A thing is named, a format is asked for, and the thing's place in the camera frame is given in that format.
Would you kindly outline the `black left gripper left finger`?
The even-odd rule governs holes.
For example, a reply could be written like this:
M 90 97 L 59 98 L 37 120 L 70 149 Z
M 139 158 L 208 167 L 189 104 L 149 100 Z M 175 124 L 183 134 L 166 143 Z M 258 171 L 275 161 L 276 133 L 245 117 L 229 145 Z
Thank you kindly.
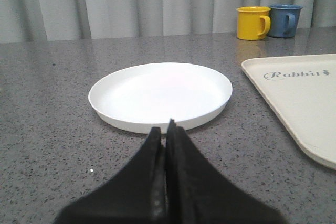
M 135 156 L 100 188 L 65 207 L 56 223 L 166 223 L 165 148 L 153 127 Z

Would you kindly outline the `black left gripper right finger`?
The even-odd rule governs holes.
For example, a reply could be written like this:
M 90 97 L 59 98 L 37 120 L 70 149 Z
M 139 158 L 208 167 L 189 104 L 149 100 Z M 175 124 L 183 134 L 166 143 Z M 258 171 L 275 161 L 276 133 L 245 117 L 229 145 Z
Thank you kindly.
M 166 136 L 170 223 L 286 223 L 276 209 L 236 187 L 171 120 Z

